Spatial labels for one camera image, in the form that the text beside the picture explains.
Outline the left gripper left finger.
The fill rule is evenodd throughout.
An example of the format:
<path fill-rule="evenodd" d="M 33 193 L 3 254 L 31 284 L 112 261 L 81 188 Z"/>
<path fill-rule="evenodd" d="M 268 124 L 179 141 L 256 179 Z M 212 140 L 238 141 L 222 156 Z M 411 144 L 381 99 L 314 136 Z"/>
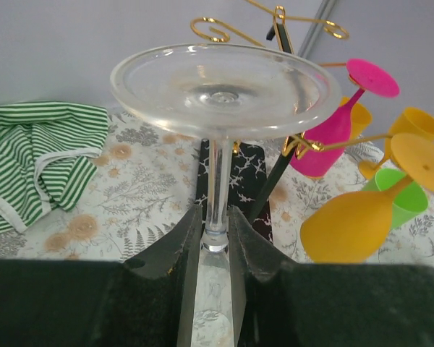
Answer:
<path fill-rule="evenodd" d="M 0 346 L 189 346 L 201 228 L 196 205 L 125 262 L 0 260 Z"/>

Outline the floral table mat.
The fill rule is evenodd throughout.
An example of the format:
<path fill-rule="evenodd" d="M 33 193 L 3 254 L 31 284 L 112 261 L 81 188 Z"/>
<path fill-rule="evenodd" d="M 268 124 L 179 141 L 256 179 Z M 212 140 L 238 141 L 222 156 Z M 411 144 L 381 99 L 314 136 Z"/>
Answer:
<path fill-rule="evenodd" d="M 298 231 L 324 202 L 365 184 L 357 164 L 380 160 L 370 143 L 349 148 L 328 175 L 312 181 L 284 172 L 270 197 L 271 214 L 254 227 L 294 260 L 307 256 Z M 0 233 L 0 258 L 125 260 L 167 234 L 195 204 L 205 204 L 200 142 L 164 132 L 128 113 L 112 113 L 94 176 L 69 212 L 54 210 L 24 232 Z"/>

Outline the green striped cloth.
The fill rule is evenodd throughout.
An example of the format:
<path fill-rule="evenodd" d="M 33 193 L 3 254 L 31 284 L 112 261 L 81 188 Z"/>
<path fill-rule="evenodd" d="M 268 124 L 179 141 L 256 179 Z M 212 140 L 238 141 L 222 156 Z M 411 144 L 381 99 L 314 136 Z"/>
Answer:
<path fill-rule="evenodd" d="M 108 135 L 105 108 L 59 101 L 0 106 L 0 233 L 22 233 L 72 210 L 95 176 Z"/>

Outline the clear wine glass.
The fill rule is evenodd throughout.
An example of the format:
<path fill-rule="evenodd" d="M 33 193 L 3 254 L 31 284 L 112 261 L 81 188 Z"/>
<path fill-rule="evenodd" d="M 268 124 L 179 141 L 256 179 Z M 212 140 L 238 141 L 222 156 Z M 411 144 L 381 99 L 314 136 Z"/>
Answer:
<path fill-rule="evenodd" d="M 222 43 L 135 54 L 114 67 L 110 83 L 129 113 L 210 143 L 192 344 L 232 346 L 227 205 L 234 142 L 316 127 L 338 107 L 341 88 L 329 72 L 305 59 Z"/>

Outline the pink plastic wine glass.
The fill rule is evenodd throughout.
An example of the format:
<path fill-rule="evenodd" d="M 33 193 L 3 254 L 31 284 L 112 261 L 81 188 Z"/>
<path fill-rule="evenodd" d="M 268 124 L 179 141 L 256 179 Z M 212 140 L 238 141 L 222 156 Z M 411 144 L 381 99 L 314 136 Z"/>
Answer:
<path fill-rule="evenodd" d="M 350 59 L 346 62 L 349 76 L 359 89 L 353 96 L 322 124 L 306 131 L 304 138 L 322 145 L 332 145 L 350 140 L 352 130 L 351 112 L 362 94 L 369 91 L 384 98 L 394 98 L 400 93 L 397 81 L 381 67 L 364 59 Z M 319 179 L 341 157 L 345 148 L 315 151 L 298 145 L 290 165 L 300 174 Z"/>

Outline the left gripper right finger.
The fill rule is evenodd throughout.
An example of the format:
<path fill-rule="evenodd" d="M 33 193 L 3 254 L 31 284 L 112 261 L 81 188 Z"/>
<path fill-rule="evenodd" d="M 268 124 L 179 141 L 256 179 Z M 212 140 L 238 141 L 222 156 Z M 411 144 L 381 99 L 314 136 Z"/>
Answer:
<path fill-rule="evenodd" d="M 434 268 L 299 264 L 228 217 L 236 346 L 434 346 Z"/>

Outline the green plastic wine glass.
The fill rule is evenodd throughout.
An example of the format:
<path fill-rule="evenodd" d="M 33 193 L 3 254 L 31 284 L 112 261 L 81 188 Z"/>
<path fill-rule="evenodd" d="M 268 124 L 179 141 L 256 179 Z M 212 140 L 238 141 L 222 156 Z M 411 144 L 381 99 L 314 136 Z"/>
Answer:
<path fill-rule="evenodd" d="M 403 171 L 382 168 L 362 188 L 362 191 L 383 191 L 404 178 Z M 420 185 L 413 182 L 407 186 L 393 201 L 393 218 L 391 229 L 398 228 L 426 211 L 429 202 Z"/>

